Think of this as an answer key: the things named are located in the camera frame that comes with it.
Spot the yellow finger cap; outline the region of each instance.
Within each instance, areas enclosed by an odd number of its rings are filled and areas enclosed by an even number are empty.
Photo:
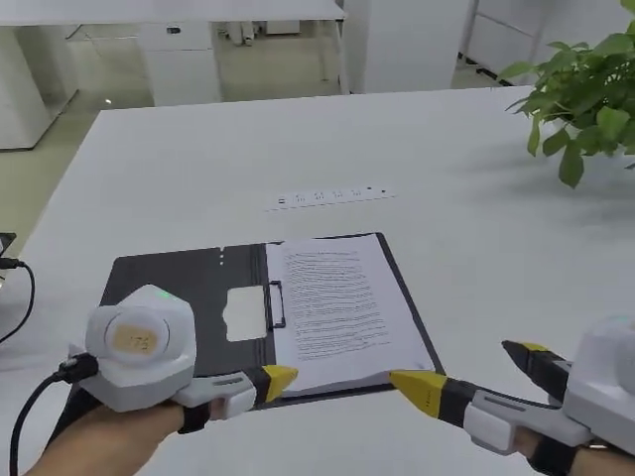
[[[540,344],[532,344],[531,342],[519,342],[521,345],[526,347],[529,350],[537,350],[539,352],[547,352],[549,349]]]
[[[280,397],[283,391],[298,377],[298,369],[282,365],[265,365],[263,370],[271,377],[269,391],[265,402],[272,402]]]
[[[390,373],[390,382],[419,410],[439,417],[442,391],[447,377],[426,370],[399,370]]]

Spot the gray floor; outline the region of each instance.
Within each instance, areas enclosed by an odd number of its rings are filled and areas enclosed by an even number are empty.
[[[27,152],[0,154],[0,231],[19,239],[17,256],[98,112],[153,106],[131,25],[83,26],[68,40],[79,93],[40,144]],[[263,38],[253,47],[220,42],[218,61],[226,100],[275,99],[337,94],[334,45],[327,48],[328,81],[319,77],[311,25],[297,37]],[[459,67],[453,88],[492,87],[490,78]]]

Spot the hand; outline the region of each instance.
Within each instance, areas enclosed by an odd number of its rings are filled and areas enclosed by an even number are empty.
[[[514,439],[516,450],[531,458],[541,436],[526,428],[518,428]],[[613,451],[581,448],[573,461],[571,476],[633,476],[635,459]]]
[[[224,401],[213,401],[210,409],[211,419],[223,418]],[[125,414],[100,407],[51,443],[27,476],[132,476],[183,422],[177,405]]]

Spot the black cable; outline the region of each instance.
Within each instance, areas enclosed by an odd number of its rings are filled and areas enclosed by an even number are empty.
[[[18,455],[20,447],[20,433],[22,433],[22,427],[27,419],[27,415],[42,392],[55,382],[64,381],[69,384],[75,384],[87,379],[88,377],[96,375],[98,371],[99,364],[95,357],[87,353],[74,355],[65,362],[62,362],[56,372],[47,377],[38,387],[36,387],[36,390],[33,391],[31,397],[29,397],[20,410],[16,423],[13,425],[13,431],[11,432],[11,444],[9,447],[9,476],[19,476]]]
[[[22,318],[20,323],[15,327],[15,329],[13,329],[11,332],[9,332],[7,335],[5,335],[4,337],[0,339],[0,344],[2,344],[4,341],[12,337],[27,322],[27,320],[31,316],[31,312],[33,311],[33,304],[35,303],[35,299],[36,299],[36,277],[33,274],[33,270],[31,269],[31,267],[27,265],[25,262],[20,260],[0,258],[0,270],[11,270],[16,268],[24,268],[25,270],[27,270],[27,273],[29,273],[29,279],[31,280],[31,295],[29,297],[29,307],[27,307],[27,311],[24,314],[24,317]]]
[[[22,432],[22,427],[24,426],[24,422],[27,419],[27,415],[31,411],[34,403],[38,399],[38,397],[42,394],[44,390],[47,389],[49,385],[54,384],[55,382],[59,382],[62,380],[62,376],[55,372],[51,376],[47,377],[36,390],[33,391],[31,397],[24,404],[20,413],[18,414],[18,419],[16,419],[16,423],[13,425],[13,431],[11,432],[11,445],[9,447],[9,476],[19,476],[18,473],[18,448],[20,445],[20,433]]]

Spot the printed document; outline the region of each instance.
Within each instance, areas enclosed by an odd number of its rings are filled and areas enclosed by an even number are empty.
[[[276,362],[298,368],[285,396],[387,383],[393,369],[434,370],[376,235],[267,245],[287,327]]]

